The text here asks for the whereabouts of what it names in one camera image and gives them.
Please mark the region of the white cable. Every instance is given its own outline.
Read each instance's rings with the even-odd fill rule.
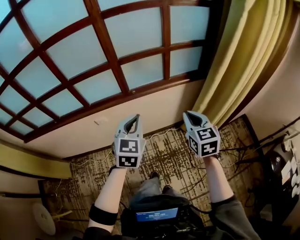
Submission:
[[[163,136],[163,135],[166,135],[169,131],[171,131],[171,130],[178,130],[179,128],[171,128],[171,129],[169,129],[168,131],[166,131],[164,134],[153,134],[148,140],[146,140],[146,142],[147,142],[147,141],[150,141],[151,138],[153,138],[154,136]],[[72,165],[74,165],[74,166],[77,166],[77,167],[80,167],[80,166],[82,166],[82,165],[85,165],[85,164],[86,164],[87,162],[89,162],[89,161],[97,162],[97,163],[102,163],[103,161],[105,161],[105,160],[107,159],[108,155],[109,155],[111,152],[112,152],[112,151],[110,151],[110,152],[106,155],[106,157],[105,157],[103,160],[101,160],[101,161],[96,161],[96,160],[88,159],[88,160],[86,160],[84,163],[79,164],[79,165],[76,165],[76,164],[74,164],[74,163],[72,163],[72,162],[70,162],[70,164],[72,164]]]
[[[163,136],[163,135],[166,135],[169,131],[171,131],[171,130],[178,130],[179,128],[171,128],[171,129],[169,129],[168,131],[166,131],[164,134],[153,134],[152,136],[151,136],[151,138],[153,138],[154,136]]]
[[[62,178],[60,179],[59,185],[58,185],[57,188],[55,189],[55,194],[56,194],[56,192],[57,192],[57,189],[60,187],[61,181],[62,181]]]
[[[106,157],[105,157],[103,160],[101,160],[101,161],[89,159],[89,160],[87,160],[87,161],[85,161],[84,163],[79,164],[79,165],[76,165],[76,164],[74,164],[74,163],[72,163],[72,162],[70,162],[70,164],[79,167],[79,166],[85,165],[88,161],[97,162],[97,163],[102,163],[103,161],[105,161],[105,159],[107,159],[107,157],[111,154],[111,152],[112,152],[112,151],[110,150],[109,153],[106,155]]]

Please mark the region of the black equipment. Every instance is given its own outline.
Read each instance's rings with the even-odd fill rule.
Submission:
[[[138,209],[124,209],[121,215],[122,234],[143,239],[172,238],[180,233],[203,234],[204,225],[196,208],[185,199],[167,198],[167,205],[148,207],[143,202]]]

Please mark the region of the blue display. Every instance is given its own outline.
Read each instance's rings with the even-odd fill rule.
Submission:
[[[153,212],[138,212],[136,213],[136,220],[138,222],[148,222],[175,218],[178,208],[153,211]]]

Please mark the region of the forearm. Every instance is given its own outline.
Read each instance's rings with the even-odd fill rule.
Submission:
[[[115,168],[112,170],[97,200],[95,201],[95,206],[97,208],[110,213],[118,212],[126,172],[127,168]],[[109,226],[99,224],[91,219],[88,227],[100,227],[110,232],[113,230],[113,225]]]
[[[232,197],[233,191],[219,161],[215,157],[204,157],[203,159],[210,189],[210,201],[217,203]]]

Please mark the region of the wall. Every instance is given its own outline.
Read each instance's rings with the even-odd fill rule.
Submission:
[[[284,60],[259,94],[238,116],[246,114],[258,139],[262,139],[300,116],[300,27]],[[300,121],[294,125],[300,130]],[[293,138],[300,157],[300,135]],[[300,226],[300,202],[285,222]]]
[[[38,180],[0,171],[0,191],[39,193]],[[40,199],[0,197],[0,239],[44,238],[32,215],[31,205]]]
[[[56,129],[27,144],[0,130],[0,139],[31,150],[65,158],[111,145],[120,121],[139,113],[143,132],[148,133],[182,120],[193,107],[204,81],[162,90],[106,109]],[[94,121],[103,121],[97,125]]]

